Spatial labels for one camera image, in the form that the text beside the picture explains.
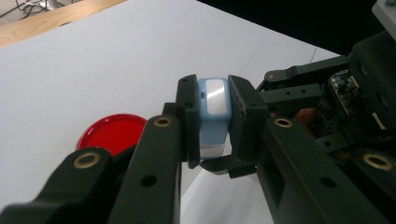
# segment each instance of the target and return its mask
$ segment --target light blue block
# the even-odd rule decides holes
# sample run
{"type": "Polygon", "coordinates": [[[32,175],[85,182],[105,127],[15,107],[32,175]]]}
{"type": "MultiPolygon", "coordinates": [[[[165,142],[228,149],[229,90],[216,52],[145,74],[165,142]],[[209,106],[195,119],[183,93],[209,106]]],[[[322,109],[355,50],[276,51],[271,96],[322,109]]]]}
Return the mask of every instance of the light blue block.
{"type": "Polygon", "coordinates": [[[198,80],[200,92],[201,158],[222,155],[232,118],[231,96],[226,78],[198,80]]]}

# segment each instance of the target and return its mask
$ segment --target red circular object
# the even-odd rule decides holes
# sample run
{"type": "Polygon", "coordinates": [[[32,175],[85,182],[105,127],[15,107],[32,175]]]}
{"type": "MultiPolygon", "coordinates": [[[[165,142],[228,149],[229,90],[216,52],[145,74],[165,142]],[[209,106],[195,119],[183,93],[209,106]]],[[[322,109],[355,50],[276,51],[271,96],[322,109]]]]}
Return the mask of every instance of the red circular object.
{"type": "Polygon", "coordinates": [[[77,150],[84,147],[103,147],[112,156],[116,156],[137,144],[145,124],[145,119],[131,114],[116,114],[99,119],[81,136],[77,150]]]}

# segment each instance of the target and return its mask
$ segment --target cable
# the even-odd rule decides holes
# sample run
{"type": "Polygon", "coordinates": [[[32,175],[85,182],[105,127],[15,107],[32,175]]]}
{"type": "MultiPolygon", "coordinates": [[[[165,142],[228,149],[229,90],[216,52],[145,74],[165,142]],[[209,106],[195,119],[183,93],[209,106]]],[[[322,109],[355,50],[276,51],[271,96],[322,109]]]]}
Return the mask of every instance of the cable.
{"type": "Polygon", "coordinates": [[[17,8],[18,8],[20,11],[23,11],[23,12],[26,14],[26,16],[24,16],[23,18],[21,18],[21,20],[28,18],[28,17],[29,17],[30,15],[32,15],[32,14],[36,14],[36,13],[42,12],[43,10],[47,9],[47,0],[45,1],[46,5],[45,5],[44,7],[42,7],[42,6],[40,5],[40,3],[42,2],[41,0],[40,0],[40,1],[33,2],[33,3],[29,3],[30,0],[23,1],[24,4],[28,5],[28,6],[25,6],[25,7],[23,7],[23,8],[21,8],[22,4],[19,4],[18,0],[15,0],[15,2],[17,3],[17,8]],[[33,9],[34,9],[35,7],[40,7],[41,9],[38,10],[38,11],[33,11],[33,9]]]}
{"type": "Polygon", "coordinates": [[[19,8],[19,7],[16,6],[16,7],[12,8],[11,10],[9,10],[9,11],[7,11],[6,13],[4,13],[3,15],[1,15],[0,18],[2,18],[2,17],[4,17],[4,16],[8,15],[9,13],[13,12],[13,11],[14,11],[15,9],[17,9],[17,8],[19,8]]]}

